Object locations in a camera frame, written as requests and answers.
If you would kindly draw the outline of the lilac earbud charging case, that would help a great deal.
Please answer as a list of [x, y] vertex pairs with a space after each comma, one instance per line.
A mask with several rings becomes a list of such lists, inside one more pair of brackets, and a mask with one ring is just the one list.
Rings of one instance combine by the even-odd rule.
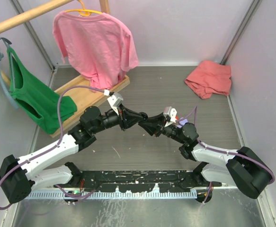
[[187, 119], [180, 119], [179, 125], [184, 126], [186, 123], [188, 123]]

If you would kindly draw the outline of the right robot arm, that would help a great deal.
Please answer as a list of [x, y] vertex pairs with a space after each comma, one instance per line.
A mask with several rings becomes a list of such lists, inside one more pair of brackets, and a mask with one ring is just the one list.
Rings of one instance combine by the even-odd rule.
[[193, 123], [181, 120], [169, 122], [160, 114], [139, 123], [151, 136], [166, 137], [181, 144], [179, 151], [185, 159], [200, 162], [194, 172], [199, 186], [220, 182], [236, 186], [244, 195], [256, 199], [269, 184], [275, 181], [272, 171], [248, 147], [239, 150], [224, 149], [201, 142]]

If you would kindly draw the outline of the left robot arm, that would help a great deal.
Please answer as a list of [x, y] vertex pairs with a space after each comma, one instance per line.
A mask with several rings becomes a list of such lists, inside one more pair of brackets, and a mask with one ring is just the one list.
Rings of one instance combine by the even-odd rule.
[[119, 125], [122, 130], [145, 122], [148, 116], [132, 111], [123, 105], [101, 114], [96, 106], [88, 107], [80, 122], [58, 141], [26, 156], [5, 157], [0, 167], [0, 189], [10, 204], [18, 203], [33, 190], [55, 184], [77, 187], [81, 182], [79, 171], [71, 165], [61, 169], [47, 169], [56, 161], [75, 154], [96, 141], [96, 133]]

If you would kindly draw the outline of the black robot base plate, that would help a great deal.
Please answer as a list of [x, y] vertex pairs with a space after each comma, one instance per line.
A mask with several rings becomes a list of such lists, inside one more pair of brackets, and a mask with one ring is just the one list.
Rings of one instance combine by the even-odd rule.
[[190, 192], [197, 187], [208, 188], [202, 176], [186, 170], [148, 171], [82, 171], [75, 184], [60, 184], [62, 188], [82, 187], [85, 192]]

